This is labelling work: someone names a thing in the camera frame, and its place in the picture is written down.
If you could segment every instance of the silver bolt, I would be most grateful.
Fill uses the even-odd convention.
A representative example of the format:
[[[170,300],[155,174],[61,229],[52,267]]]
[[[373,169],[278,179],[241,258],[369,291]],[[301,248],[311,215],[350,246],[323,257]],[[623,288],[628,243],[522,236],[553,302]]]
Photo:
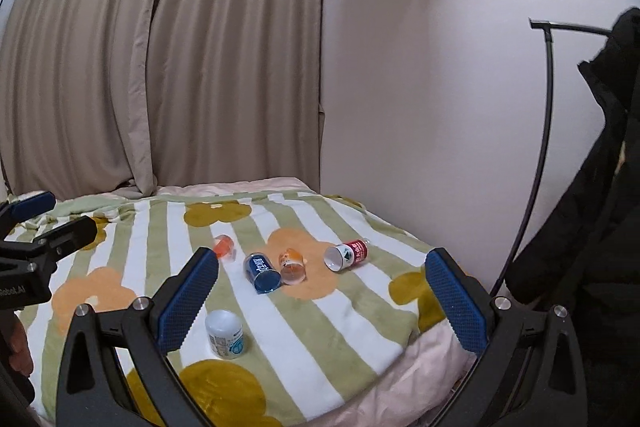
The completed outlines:
[[[76,315],[78,317],[84,317],[88,312],[89,312],[89,304],[80,304],[77,308],[76,308]]]
[[[499,310],[508,310],[511,308],[511,301],[507,297],[496,297],[495,307]]]
[[[133,309],[141,312],[142,310],[146,310],[149,307],[149,299],[146,297],[138,297],[133,301]]]
[[[564,319],[569,314],[566,308],[560,304],[554,308],[554,313],[561,319]]]

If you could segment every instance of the blue gripper pad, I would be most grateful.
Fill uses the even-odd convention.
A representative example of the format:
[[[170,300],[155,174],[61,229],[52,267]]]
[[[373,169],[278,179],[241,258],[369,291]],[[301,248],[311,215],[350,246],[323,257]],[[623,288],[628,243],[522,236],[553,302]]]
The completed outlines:
[[[444,248],[436,248],[427,254],[424,269],[427,282],[458,341],[467,351],[481,355],[494,325],[489,295],[477,280],[464,274]]]
[[[26,200],[12,203],[11,217],[17,223],[21,223],[49,212],[54,206],[56,206],[56,197],[51,192],[43,192]]]
[[[162,283],[153,297],[149,326],[163,355],[180,349],[217,279],[216,254],[200,247],[178,275]]]

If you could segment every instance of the black coat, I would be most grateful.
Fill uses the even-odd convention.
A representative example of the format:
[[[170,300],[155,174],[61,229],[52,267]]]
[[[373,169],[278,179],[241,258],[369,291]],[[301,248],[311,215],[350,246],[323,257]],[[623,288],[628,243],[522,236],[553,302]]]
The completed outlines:
[[[604,112],[604,130],[506,276],[517,300],[543,296],[539,308],[561,303],[572,311],[590,426],[640,425],[639,66],[634,8],[598,56],[578,67]]]

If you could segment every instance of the white wall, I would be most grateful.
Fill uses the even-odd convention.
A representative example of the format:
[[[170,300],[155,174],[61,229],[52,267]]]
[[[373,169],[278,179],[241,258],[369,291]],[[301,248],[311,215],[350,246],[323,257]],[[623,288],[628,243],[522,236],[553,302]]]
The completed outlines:
[[[542,135],[544,40],[527,18],[610,27],[633,4],[640,0],[324,0],[323,192],[363,201],[491,285]],[[556,35],[556,110],[526,240],[602,128],[576,64],[603,43]]]

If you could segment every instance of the curtain fold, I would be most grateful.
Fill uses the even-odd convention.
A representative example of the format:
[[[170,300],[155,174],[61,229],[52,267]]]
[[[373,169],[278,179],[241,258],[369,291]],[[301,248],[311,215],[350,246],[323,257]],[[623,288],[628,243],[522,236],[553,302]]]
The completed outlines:
[[[160,185],[319,188],[322,0],[158,0],[146,95]]]
[[[146,108],[154,0],[15,0],[0,48],[0,152],[15,193],[156,184]]]

